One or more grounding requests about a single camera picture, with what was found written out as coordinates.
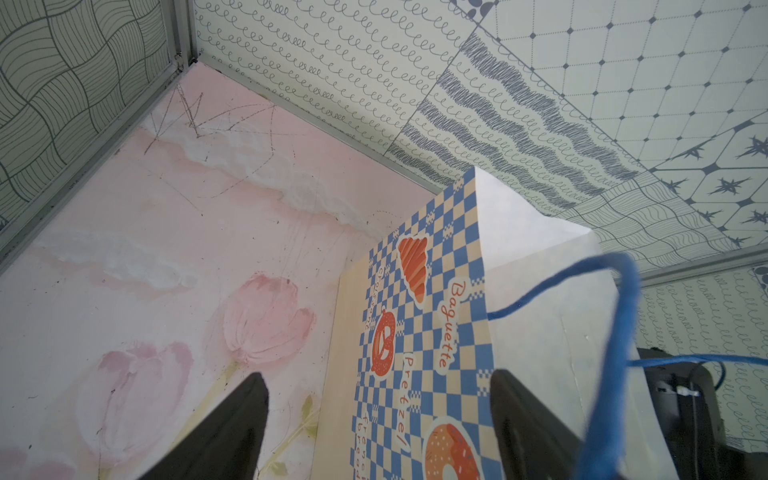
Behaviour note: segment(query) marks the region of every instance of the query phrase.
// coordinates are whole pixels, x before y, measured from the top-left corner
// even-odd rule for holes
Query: black device
[[[659,350],[638,352],[641,358],[670,356]],[[680,480],[768,480],[768,454],[745,453],[726,445],[707,369],[699,363],[678,363],[647,368],[645,376]],[[699,395],[680,395],[678,386]],[[490,400],[507,480],[572,476],[581,440],[507,370],[491,375]]]
[[[251,373],[141,480],[253,480],[270,396]]]

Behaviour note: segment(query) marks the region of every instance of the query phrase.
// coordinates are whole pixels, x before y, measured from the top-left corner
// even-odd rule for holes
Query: metal frame
[[[430,184],[421,177],[417,177],[414,173],[396,164],[384,155],[353,140],[334,127],[323,123],[302,108],[257,84],[244,74],[235,72],[235,70],[213,55],[206,52],[199,55],[194,25],[194,0],[161,0],[161,3],[168,50],[173,59],[172,63],[150,83],[147,89],[133,103],[128,105],[112,121],[109,127],[91,145],[86,147],[76,161],[69,164],[46,190],[28,205],[27,209],[18,218],[13,220],[4,230],[0,231],[0,273],[8,268],[13,260],[24,250],[24,247],[30,244],[45,225],[74,196],[82,184],[93,175],[107,158],[114,154],[127,136],[141,123],[146,114],[152,111],[166,92],[173,88],[181,79],[188,70],[189,65],[195,61],[200,61],[225,74],[249,90],[272,101],[278,107],[289,111],[326,134],[424,187],[426,190],[434,194],[439,193],[439,187]],[[768,245],[756,245],[729,253],[722,253],[714,257],[693,260],[680,265],[645,272],[641,275],[642,287],[679,282],[699,276],[755,266],[761,263],[768,263]]]
[[[641,274],[641,286],[661,285],[681,282],[700,276],[725,273],[750,266],[768,263],[768,245],[761,244],[745,247],[733,252],[720,253],[712,257],[691,260],[674,266],[651,270]]]
[[[123,141],[144,120],[169,88],[181,79],[182,72],[168,67],[150,83],[136,100],[115,118],[77,160],[62,170],[50,185],[27,208],[0,231],[0,274],[50,222],[83,186],[85,181],[111,157]]]

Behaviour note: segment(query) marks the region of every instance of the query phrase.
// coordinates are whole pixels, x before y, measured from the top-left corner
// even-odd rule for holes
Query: paper bag
[[[583,438],[611,274],[568,280],[505,318],[487,312],[599,253],[589,229],[483,170],[430,201],[341,279],[312,478],[503,478],[488,400],[498,368]],[[676,478],[641,371],[629,389],[622,473]]]

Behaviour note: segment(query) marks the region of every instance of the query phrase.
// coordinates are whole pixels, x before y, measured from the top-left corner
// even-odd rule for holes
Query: blue checkered pattern
[[[398,239],[402,235],[421,233],[431,237],[424,310],[415,305],[396,262]],[[385,272],[382,287],[373,296],[376,272],[382,266]],[[469,278],[472,286],[456,326],[458,352],[448,374],[443,376],[433,368],[442,325],[433,319],[432,308],[444,299],[445,289],[454,276]],[[483,469],[486,480],[502,478],[488,400],[493,352],[485,312],[485,272],[480,253],[473,170],[371,250],[368,278],[370,287],[366,292],[366,306],[374,305],[373,321],[369,324],[375,325],[385,308],[396,318],[394,371],[384,379],[370,372],[374,329],[362,333],[359,341],[361,356],[353,425],[362,410],[367,409],[372,423],[368,449],[371,479],[422,479],[422,447],[426,441],[422,433],[426,434],[435,418],[446,415],[462,421],[475,450],[482,457],[482,465],[478,467]],[[367,316],[368,310],[363,311],[361,321],[369,320]],[[408,352],[413,352],[415,357],[406,413],[410,425],[404,435],[411,452],[401,450],[395,437],[402,354]],[[489,436],[493,441],[492,448],[488,447]]]

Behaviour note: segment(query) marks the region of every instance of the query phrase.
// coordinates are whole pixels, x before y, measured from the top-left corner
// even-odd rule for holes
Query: donut illustration
[[[427,292],[428,243],[429,236],[423,233],[415,236],[403,235],[397,241],[397,264],[406,281],[408,292],[421,310],[424,310],[424,297]]]
[[[395,315],[382,313],[373,333],[371,372],[383,379],[395,362]]]
[[[425,480],[485,480],[480,457],[462,423],[452,417],[437,418],[426,436]]]

